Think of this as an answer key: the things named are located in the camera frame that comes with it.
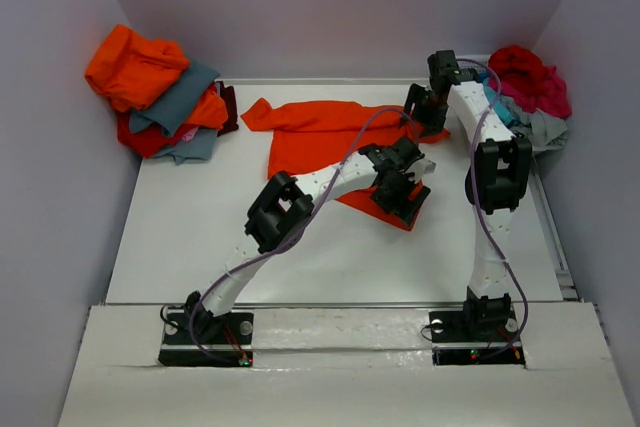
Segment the orange t shirt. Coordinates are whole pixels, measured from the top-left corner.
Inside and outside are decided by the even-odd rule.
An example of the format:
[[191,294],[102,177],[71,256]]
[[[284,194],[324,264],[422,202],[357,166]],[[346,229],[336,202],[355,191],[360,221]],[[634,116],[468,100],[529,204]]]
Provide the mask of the orange t shirt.
[[[289,103],[277,109],[258,100],[242,116],[252,131],[274,133],[269,157],[270,178],[284,171],[301,175],[343,160],[368,144],[391,145],[408,136],[419,145],[414,121],[395,106],[364,107],[355,102],[320,100]],[[336,200],[395,227],[411,230],[374,204],[371,188]]]

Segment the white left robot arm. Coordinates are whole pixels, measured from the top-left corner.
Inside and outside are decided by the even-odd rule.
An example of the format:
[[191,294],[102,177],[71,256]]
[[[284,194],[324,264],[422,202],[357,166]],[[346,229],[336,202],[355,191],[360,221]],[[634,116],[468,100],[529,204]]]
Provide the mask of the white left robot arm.
[[428,197],[422,178],[435,170],[418,144],[403,136],[391,145],[368,144],[343,160],[301,175],[276,173],[247,211],[244,236],[220,276],[185,302],[186,328],[201,348],[221,330],[239,294],[272,257],[291,249],[324,204],[371,188],[374,204],[409,227]]

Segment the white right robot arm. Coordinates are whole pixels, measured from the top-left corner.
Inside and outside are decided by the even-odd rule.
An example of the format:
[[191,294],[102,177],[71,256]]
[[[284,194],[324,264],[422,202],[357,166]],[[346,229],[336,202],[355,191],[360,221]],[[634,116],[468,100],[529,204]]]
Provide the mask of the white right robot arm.
[[451,50],[427,59],[429,85],[410,87],[404,110],[425,137],[444,130],[454,112],[470,142],[465,193],[474,210],[474,266],[466,299],[458,310],[436,311],[427,325],[437,343],[481,343],[500,339],[515,318],[511,286],[519,284],[504,251],[513,214],[525,196],[532,145],[512,133],[494,110],[480,75],[481,64]]

